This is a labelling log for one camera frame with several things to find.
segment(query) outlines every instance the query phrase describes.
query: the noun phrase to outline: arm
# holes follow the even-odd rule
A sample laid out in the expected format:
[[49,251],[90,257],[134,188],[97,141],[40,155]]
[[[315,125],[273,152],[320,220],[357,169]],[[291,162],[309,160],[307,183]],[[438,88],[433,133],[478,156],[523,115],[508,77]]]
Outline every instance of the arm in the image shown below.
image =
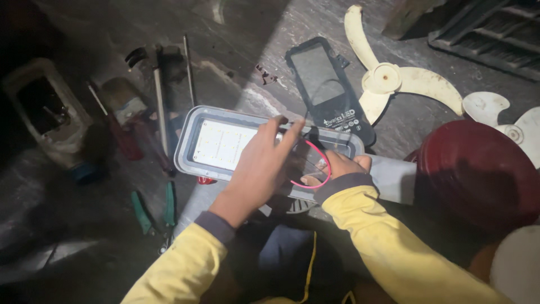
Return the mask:
[[[368,174],[370,161],[353,162],[331,154],[327,153],[334,179],[320,188],[315,199],[340,229],[349,231],[367,268],[396,302],[511,303],[433,251],[377,203]],[[351,166],[356,167],[352,172],[344,169]]]
[[198,303],[227,254],[223,243],[233,236],[234,229],[217,215],[202,213],[133,285],[122,303]]
[[172,246],[133,285],[122,303],[198,303],[227,254],[224,243],[248,216],[264,205],[282,183],[279,173],[304,125],[275,137],[283,117],[262,124],[242,152],[230,183],[207,212],[189,225]]

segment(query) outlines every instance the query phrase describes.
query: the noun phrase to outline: red plastic part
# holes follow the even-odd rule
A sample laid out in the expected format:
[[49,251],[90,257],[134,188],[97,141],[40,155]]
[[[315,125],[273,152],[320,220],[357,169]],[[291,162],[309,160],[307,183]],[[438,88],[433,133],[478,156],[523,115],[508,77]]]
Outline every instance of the red plastic part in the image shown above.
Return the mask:
[[214,180],[209,177],[197,176],[197,182],[199,184],[210,184]]
[[473,121],[433,131],[417,154],[418,173],[454,213],[489,232],[534,223],[540,175],[503,133]]

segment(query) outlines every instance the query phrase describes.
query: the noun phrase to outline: dark blue cuff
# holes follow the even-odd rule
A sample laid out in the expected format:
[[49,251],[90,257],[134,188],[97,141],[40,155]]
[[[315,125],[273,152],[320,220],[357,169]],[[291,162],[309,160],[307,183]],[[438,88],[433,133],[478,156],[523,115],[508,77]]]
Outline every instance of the dark blue cuff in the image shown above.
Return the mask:
[[313,196],[315,201],[322,204],[332,195],[357,186],[374,186],[373,178],[366,173],[349,173],[328,181]]
[[195,220],[195,224],[210,232],[222,244],[226,244],[234,238],[234,228],[219,215],[210,211],[203,211]]

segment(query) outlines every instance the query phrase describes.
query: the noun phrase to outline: hand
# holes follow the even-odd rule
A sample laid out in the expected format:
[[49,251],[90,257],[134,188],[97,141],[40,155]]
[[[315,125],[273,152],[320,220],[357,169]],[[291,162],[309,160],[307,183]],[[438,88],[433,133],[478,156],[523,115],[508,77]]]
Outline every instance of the hand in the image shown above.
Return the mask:
[[[350,160],[345,155],[331,150],[327,150],[325,154],[332,169],[332,174],[330,175],[332,180],[349,173],[369,174],[369,171],[371,170],[372,159],[367,155],[355,156],[353,160]],[[327,166],[318,166],[318,168],[328,174]],[[317,186],[321,184],[321,181],[310,175],[304,175],[300,181],[308,186]]]
[[243,150],[229,185],[218,195],[208,211],[238,228],[249,215],[264,205],[283,184],[282,167],[293,148],[305,120],[296,121],[275,144],[279,125],[287,123],[276,116],[259,126]]

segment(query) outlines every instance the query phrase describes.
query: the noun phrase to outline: screwdriver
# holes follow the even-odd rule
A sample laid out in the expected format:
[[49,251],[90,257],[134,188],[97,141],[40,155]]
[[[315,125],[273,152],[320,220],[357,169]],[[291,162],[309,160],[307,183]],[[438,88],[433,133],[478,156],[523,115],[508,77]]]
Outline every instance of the screwdriver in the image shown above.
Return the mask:
[[113,113],[107,112],[107,110],[99,100],[99,97],[96,94],[96,91],[94,91],[92,85],[90,83],[87,83],[87,85],[88,89],[98,102],[99,107],[103,110],[103,113],[107,117],[109,121],[109,129],[111,130],[112,136],[114,136],[114,138],[116,139],[116,143],[118,144],[118,148],[120,149],[122,154],[124,154],[124,156],[130,161],[137,161],[143,158],[144,154],[139,149],[139,145],[137,145],[135,139],[131,136],[131,134],[122,129]]

